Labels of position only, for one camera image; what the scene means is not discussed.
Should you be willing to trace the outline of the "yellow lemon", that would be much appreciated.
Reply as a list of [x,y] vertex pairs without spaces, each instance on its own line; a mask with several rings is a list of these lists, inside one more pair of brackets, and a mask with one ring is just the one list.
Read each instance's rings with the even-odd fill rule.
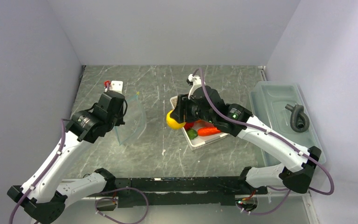
[[176,120],[174,120],[172,117],[171,117],[171,113],[173,112],[173,110],[169,111],[166,115],[166,123],[167,125],[171,128],[171,129],[174,129],[174,130],[178,130],[178,129],[181,129],[183,128],[185,125],[186,125],[186,122],[183,122],[183,123],[178,123]]

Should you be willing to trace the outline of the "clear zip top bag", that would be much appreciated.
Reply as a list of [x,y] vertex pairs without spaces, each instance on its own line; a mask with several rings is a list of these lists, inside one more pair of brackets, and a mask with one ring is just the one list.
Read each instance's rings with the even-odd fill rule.
[[124,116],[124,125],[114,127],[115,135],[119,145],[133,144],[144,133],[146,113],[139,100],[140,92],[127,100],[128,110]]

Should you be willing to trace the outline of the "white perforated plastic basket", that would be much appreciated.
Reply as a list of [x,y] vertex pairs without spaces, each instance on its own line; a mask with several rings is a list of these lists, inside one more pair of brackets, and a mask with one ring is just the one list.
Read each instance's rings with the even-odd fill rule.
[[[174,109],[177,104],[177,96],[170,98],[170,104],[171,104],[172,109]],[[200,121],[200,122],[195,122],[192,129],[197,132],[200,128],[204,128],[207,126],[210,126],[210,125],[206,125],[206,122]],[[184,137],[185,137],[189,147],[191,148],[191,150],[195,150],[195,149],[204,147],[208,144],[219,141],[219,140],[228,136],[228,133],[217,133],[217,134],[209,135],[209,136],[197,136],[194,139],[190,139],[187,134],[187,131],[185,130],[184,127],[181,128],[180,130],[184,134]]]

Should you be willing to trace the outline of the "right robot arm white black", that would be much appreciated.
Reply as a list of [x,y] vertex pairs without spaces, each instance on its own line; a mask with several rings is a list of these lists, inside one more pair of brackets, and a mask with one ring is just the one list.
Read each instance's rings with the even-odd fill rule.
[[306,193],[310,187],[321,150],[291,143],[287,138],[269,129],[251,111],[239,104],[227,104],[215,89],[197,88],[189,96],[177,96],[177,103],[166,116],[172,129],[186,123],[205,121],[220,132],[246,140],[275,157],[279,164],[269,167],[246,167],[240,174],[238,187],[244,194],[255,188],[284,186],[296,193]]

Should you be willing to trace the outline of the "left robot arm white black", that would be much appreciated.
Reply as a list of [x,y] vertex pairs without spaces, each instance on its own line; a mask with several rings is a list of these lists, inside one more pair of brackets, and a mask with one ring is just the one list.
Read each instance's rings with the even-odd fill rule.
[[9,217],[13,223],[19,207],[41,224],[54,222],[66,208],[94,193],[111,195],[115,176],[99,168],[88,177],[62,184],[68,169],[98,138],[115,126],[124,125],[128,103],[122,91],[105,91],[91,108],[62,119],[60,141],[39,169],[22,185],[13,185],[7,195],[16,203]]

